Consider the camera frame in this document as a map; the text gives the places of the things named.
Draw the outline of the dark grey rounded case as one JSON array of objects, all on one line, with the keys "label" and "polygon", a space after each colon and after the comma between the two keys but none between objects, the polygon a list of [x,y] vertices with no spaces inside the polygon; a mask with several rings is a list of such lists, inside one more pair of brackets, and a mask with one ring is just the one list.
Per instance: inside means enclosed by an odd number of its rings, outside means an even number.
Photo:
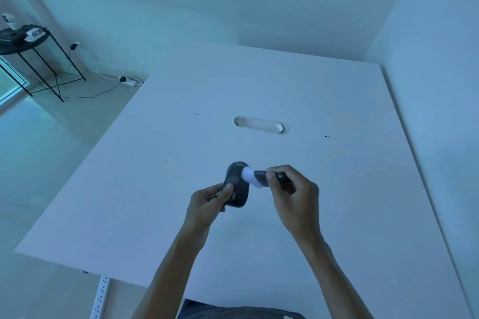
[{"label": "dark grey rounded case", "polygon": [[249,193],[249,183],[242,178],[243,169],[249,167],[243,161],[237,161],[229,165],[223,184],[225,188],[228,184],[232,184],[233,193],[228,201],[224,203],[224,206],[230,206],[235,208],[244,207]]}]

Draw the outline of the person's right hand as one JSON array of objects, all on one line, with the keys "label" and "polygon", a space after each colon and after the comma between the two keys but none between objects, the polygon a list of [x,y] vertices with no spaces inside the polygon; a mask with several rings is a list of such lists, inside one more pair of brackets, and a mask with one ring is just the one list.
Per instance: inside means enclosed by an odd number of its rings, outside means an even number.
[{"label": "person's right hand", "polygon": [[291,196],[272,196],[281,222],[293,239],[320,234],[319,187],[291,165],[266,170],[268,181],[278,181],[275,172],[284,172],[294,183],[296,193]]}]

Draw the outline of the glass door frame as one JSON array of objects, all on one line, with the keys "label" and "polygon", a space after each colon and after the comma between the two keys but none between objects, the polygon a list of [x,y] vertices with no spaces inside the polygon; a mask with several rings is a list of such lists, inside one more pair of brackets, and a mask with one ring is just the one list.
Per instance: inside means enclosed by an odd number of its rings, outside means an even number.
[{"label": "glass door frame", "polygon": [[6,104],[30,83],[27,79],[3,57],[0,57],[0,106]]}]

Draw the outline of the person's left hand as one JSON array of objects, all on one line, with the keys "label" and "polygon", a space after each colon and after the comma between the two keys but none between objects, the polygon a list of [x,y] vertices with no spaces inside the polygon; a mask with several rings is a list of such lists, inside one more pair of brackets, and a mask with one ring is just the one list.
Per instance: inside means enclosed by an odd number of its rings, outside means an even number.
[{"label": "person's left hand", "polygon": [[220,212],[220,195],[223,183],[192,194],[181,231],[195,237],[207,237],[210,227]]}]

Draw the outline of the black tool with white tip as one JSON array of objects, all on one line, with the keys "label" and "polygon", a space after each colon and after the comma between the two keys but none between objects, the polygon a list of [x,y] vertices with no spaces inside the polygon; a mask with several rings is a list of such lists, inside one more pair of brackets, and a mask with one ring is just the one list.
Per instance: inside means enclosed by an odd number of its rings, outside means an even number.
[{"label": "black tool with white tip", "polygon": [[[287,185],[291,182],[290,178],[284,172],[275,172],[274,174],[281,186]],[[241,178],[243,181],[252,184],[257,188],[269,187],[266,171],[254,171],[250,167],[244,167],[241,172]]]}]

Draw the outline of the person's right forearm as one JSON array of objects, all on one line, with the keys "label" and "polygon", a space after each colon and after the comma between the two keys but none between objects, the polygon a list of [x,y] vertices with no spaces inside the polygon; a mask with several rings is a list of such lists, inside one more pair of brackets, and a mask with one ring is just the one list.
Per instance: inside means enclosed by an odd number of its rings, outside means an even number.
[{"label": "person's right forearm", "polygon": [[295,241],[320,285],[332,319],[374,319],[321,234]]}]

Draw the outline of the person's dark grey clothing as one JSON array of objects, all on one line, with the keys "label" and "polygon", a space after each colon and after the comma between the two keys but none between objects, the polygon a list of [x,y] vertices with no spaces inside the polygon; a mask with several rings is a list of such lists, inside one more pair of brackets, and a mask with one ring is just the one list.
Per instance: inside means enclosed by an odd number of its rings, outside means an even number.
[{"label": "person's dark grey clothing", "polygon": [[185,299],[177,319],[306,319],[302,314],[263,307],[223,307]]}]

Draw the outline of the long white power strip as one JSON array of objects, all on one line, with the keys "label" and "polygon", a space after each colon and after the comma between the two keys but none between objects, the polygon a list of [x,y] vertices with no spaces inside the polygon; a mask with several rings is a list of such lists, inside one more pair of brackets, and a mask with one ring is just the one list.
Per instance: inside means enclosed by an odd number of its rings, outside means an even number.
[{"label": "long white power strip", "polygon": [[102,276],[99,282],[97,293],[95,295],[90,319],[103,319],[106,309],[112,279],[108,276]]}]

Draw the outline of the white floor power strip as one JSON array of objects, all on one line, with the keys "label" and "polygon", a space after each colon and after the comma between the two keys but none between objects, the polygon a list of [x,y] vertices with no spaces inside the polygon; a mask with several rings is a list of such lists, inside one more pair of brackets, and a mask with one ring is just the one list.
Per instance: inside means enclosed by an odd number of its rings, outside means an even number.
[{"label": "white floor power strip", "polygon": [[132,75],[119,75],[118,80],[120,83],[131,86],[131,87],[136,87],[136,86],[142,86],[143,82],[137,78],[135,78]]}]

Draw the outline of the black metal side table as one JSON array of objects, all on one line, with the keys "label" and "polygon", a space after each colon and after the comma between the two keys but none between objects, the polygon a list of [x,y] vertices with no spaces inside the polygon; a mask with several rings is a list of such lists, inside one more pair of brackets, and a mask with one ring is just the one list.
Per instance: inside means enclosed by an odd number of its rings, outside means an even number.
[{"label": "black metal side table", "polygon": [[[26,37],[26,32],[32,28],[38,27],[41,30],[45,31],[47,36],[39,39],[38,41],[34,43],[28,43],[24,40]],[[38,51],[38,47],[46,43],[47,41],[52,40],[65,59],[68,61],[69,66],[74,68],[74,71],[79,75],[79,78],[68,81],[68,82],[63,82],[59,83],[58,81],[58,73],[51,67],[50,63],[46,61],[46,59],[40,54]],[[39,59],[45,64],[45,66],[53,73],[54,79],[55,79],[55,84],[51,85],[47,80],[37,71],[36,68],[33,67],[33,65],[27,61],[26,57],[24,57],[24,53],[28,51],[33,51],[36,56],[39,57]],[[34,75],[37,76],[35,78],[35,81],[39,83],[41,86],[41,89],[36,90],[36,91],[30,91],[27,87],[24,87],[24,91],[27,93],[29,96],[33,96],[36,93],[39,92],[50,92],[54,96],[56,96],[61,102],[64,102],[65,99],[67,98],[66,96],[63,96],[61,93],[61,87],[64,85],[69,85],[74,82],[78,81],[87,81],[85,78],[84,74],[79,70],[79,68],[76,66],[75,62],[72,60],[70,57],[70,52],[66,51],[63,46],[57,41],[57,39],[53,36],[52,32],[43,26],[38,26],[34,24],[30,25],[24,25],[22,26],[22,29],[20,30],[12,30],[10,28],[5,28],[3,30],[0,30],[0,57],[6,57],[6,56],[18,56],[21,61],[27,65],[27,67],[34,73]]]}]

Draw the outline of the small white device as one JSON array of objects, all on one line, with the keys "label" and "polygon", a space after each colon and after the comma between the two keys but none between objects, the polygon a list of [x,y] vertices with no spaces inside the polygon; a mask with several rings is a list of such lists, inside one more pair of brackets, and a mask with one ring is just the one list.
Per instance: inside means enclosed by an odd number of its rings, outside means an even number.
[{"label": "small white device", "polygon": [[41,30],[38,27],[35,27],[26,32],[26,37],[24,38],[24,40],[28,43],[34,43],[45,36],[47,36],[45,31]]}]

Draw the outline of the person's left forearm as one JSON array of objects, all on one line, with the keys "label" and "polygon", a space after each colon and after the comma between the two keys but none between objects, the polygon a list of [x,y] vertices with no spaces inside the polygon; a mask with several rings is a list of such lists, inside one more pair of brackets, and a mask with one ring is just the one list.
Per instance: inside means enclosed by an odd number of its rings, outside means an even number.
[{"label": "person's left forearm", "polygon": [[212,220],[186,219],[131,319],[176,319],[195,260]]}]

